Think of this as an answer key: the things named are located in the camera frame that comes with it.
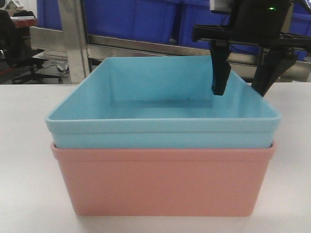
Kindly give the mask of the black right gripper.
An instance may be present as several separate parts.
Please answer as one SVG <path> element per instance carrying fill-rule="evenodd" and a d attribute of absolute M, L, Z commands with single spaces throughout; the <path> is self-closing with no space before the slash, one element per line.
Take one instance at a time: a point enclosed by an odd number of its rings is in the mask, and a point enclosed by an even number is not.
<path fill-rule="evenodd" d="M 311 38 L 285 33 L 282 30 L 292 5 L 301 5 L 311 11 L 307 0 L 233 0 L 217 8 L 217 13 L 229 15 L 226 25 L 195 24 L 191 38 L 194 42 L 210 44 L 213 81 L 212 92 L 222 96 L 231 72 L 227 59 L 231 44 L 252 45 L 270 49 L 262 54 L 251 87 L 262 97 L 276 80 L 297 61 L 293 49 L 310 50 Z"/>

